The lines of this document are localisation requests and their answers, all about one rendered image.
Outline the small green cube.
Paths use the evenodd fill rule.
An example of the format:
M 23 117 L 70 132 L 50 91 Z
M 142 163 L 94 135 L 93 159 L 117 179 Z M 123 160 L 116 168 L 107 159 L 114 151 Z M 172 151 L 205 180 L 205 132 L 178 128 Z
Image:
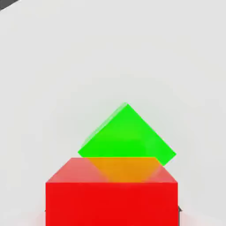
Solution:
M 85 139 L 78 154 L 81 157 L 155 157 L 163 166 L 176 156 L 126 102 Z

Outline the small red cube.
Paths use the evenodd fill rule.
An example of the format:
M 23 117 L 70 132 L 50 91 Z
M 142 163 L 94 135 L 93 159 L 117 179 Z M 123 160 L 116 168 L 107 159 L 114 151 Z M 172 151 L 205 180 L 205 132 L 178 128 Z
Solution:
M 154 157 L 71 158 L 45 184 L 46 226 L 178 226 L 178 183 Z

